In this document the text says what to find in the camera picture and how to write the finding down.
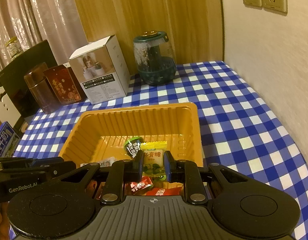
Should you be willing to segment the left hand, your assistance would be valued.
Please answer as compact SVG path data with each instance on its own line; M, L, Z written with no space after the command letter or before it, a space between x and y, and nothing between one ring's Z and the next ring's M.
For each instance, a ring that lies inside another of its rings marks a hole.
M4 202L1 204L0 209L0 240L9 240L9 228L10 223L7 216L7 208L9 202Z

